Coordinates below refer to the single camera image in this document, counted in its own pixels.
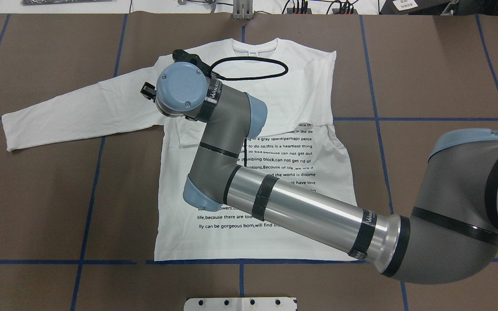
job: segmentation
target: white floor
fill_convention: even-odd
[[[325,14],[330,0],[310,0],[309,8],[314,14]],[[217,0],[231,4],[233,0]],[[378,14],[377,0],[351,0],[360,14]],[[253,0],[253,10],[280,14],[285,0]],[[66,3],[37,6],[23,6],[22,0],[0,0],[0,13],[128,13],[142,10],[151,13],[209,13],[210,5],[188,2],[178,4],[177,0],[106,0],[102,2]],[[232,6],[217,4],[216,12],[232,12]]]

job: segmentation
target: shirt sleeve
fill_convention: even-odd
[[[163,125],[165,116],[145,99],[144,82],[155,83],[172,56],[153,67],[132,71],[2,116],[7,150],[82,140]]]

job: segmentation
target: robotic arm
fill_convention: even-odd
[[[227,204],[375,264],[401,281],[448,283],[486,267],[498,250],[498,131],[437,141],[411,216],[382,216],[237,165],[265,124],[264,102],[226,85],[197,55],[174,51],[141,93],[170,117],[206,122],[184,187],[201,210]]]

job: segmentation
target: round blue cap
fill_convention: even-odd
[[[498,130],[490,130],[488,128],[465,128],[464,130],[453,130],[439,137],[433,152],[428,160],[433,155],[441,150],[457,146],[459,144],[482,142],[486,140],[498,140]]]
[[[156,98],[172,111],[186,112],[203,103],[207,88],[207,80],[199,68],[178,61],[160,74],[156,82]]]

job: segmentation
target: white metal plate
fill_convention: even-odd
[[[292,297],[192,298],[184,311],[297,311]]]

